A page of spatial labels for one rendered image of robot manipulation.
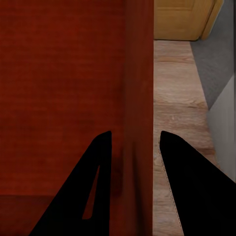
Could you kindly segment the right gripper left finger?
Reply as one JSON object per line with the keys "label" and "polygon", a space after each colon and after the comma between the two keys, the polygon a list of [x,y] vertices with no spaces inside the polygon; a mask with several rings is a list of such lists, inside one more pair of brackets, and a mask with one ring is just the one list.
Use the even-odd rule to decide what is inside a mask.
{"label": "right gripper left finger", "polygon": [[[90,144],[29,236],[109,236],[112,132]],[[97,173],[92,217],[83,214]]]}

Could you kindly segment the storage box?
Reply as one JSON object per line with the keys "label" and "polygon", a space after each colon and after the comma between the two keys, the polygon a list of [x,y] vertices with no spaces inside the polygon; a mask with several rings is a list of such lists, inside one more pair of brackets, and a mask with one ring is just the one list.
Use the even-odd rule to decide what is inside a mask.
{"label": "storage box", "polygon": [[109,236],[152,236],[153,59],[154,0],[0,0],[0,236],[29,236],[108,131]]}

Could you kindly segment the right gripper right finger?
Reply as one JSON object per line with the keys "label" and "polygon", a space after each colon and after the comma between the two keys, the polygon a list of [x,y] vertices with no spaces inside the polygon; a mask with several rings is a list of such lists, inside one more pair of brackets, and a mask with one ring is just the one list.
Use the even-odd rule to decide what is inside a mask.
{"label": "right gripper right finger", "polygon": [[176,134],[160,151],[184,236],[236,236],[236,183]]}

